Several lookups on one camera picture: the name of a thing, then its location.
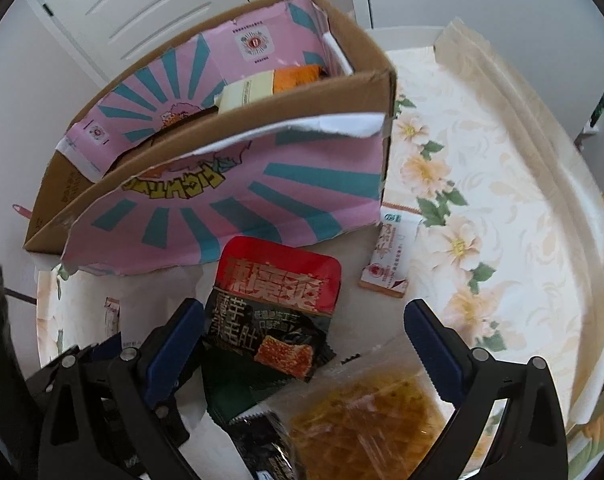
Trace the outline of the pink teal cardboard box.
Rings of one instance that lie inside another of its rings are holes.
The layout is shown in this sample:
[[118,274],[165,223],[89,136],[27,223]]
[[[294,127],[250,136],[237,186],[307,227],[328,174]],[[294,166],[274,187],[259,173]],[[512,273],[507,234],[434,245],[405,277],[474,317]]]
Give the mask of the pink teal cardboard box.
[[[220,113],[229,84],[328,77]],[[26,231],[68,269],[144,274],[221,257],[238,235],[314,245],[380,218],[395,70],[327,0],[259,0],[165,42],[73,119]]]

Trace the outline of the floral tablecloth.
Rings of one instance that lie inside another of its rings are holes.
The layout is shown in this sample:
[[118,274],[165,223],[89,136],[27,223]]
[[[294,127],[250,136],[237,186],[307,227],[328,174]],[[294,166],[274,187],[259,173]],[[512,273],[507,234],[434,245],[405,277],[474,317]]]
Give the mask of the floral tablecloth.
[[[424,299],[499,359],[542,356],[567,432],[568,474],[604,455],[604,200],[571,138],[527,81],[460,20],[372,29],[397,73],[377,223],[305,246],[343,268],[339,356],[397,337],[399,304],[358,285],[383,204],[419,214],[405,299]],[[40,362],[107,338],[104,300],[134,339],[204,292],[217,260],[144,274],[40,271]]]

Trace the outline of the red black snack packet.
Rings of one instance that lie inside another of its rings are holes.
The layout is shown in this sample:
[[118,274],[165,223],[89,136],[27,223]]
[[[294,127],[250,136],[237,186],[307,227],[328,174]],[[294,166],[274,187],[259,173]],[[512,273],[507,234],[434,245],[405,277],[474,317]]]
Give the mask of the red black snack packet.
[[236,236],[206,300],[205,344],[250,370],[259,388],[309,382],[335,357],[328,334],[341,285],[336,258]]

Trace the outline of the orange cream snack bag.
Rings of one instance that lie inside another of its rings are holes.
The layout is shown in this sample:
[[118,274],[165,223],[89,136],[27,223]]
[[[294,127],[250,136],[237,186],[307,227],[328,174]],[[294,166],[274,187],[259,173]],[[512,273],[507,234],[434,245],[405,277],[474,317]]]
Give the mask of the orange cream snack bag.
[[215,105],[220,113],[226,113],[327,77],[328,73],[318,64],[267,70],[226,86],[215,98]]

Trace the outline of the white sliding wardrobe door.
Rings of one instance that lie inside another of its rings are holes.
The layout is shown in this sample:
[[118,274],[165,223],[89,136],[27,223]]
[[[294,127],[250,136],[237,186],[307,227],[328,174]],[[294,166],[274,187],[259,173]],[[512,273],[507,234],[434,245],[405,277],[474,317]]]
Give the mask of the white sliding wardrobe door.
[[604,93],[604,16],[592,0],[353,0],[368,28],[461,18],[536,90],[570,136]]

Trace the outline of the waffle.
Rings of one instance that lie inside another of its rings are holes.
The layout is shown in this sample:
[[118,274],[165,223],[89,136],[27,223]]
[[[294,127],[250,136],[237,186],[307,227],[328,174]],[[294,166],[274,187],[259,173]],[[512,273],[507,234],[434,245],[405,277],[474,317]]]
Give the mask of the waffle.
[[306,479],[407,479],[451,414],[405,336],[288,385],[263,407],[283,423]]

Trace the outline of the pink handled tool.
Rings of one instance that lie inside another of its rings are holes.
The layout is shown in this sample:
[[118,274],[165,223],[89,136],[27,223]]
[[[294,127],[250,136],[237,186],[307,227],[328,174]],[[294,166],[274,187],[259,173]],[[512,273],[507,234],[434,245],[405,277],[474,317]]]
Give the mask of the pink handled tool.
[[21,217],[25,219],[32,218],[32,211],[30,211],[28,208],[25,208],[19,204],[12,204],[11,207],[17,214],[20,214]]

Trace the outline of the small white red sachet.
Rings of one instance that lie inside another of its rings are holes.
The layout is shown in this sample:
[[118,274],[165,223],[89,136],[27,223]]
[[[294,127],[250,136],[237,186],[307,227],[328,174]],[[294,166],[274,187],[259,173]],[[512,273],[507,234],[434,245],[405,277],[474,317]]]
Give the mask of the small white red sachet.
[[107,337],[120,331],[120,302],[116,298],[104,300],[104,333]]
[[419,214],[383,204],[380,231],[358,285],[394,298],[408,289],[409,264],[421,223]]

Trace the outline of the green cracker snack packet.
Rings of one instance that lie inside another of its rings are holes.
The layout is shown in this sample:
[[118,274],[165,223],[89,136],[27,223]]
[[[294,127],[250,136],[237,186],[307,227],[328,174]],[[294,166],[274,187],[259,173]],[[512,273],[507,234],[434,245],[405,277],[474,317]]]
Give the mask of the green cracker snack packet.
[[52,383],[56,378],[57,370],[61,366],[63,359],[67,356],[74,356],[75,358],[86,356],[89,362],[108,361],[117,356],[121,350],[122,336],[120,333],[109,337],[104,342],[101,342],[101,344],[91,344],[85,349],[73,346],[28,378],[25,382],[26,386],[29,389],[30,395],[35,398],[40,394],[52,391]]

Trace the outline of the plain dark green packet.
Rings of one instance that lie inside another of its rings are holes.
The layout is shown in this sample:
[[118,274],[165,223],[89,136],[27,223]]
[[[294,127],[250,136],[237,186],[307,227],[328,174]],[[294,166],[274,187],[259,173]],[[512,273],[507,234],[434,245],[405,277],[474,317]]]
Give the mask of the plain dark green packet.
[[273,388],[252,389],[248,386],[204,385],[206,411],[218,426],[226,426],[247,410],[271,396]]

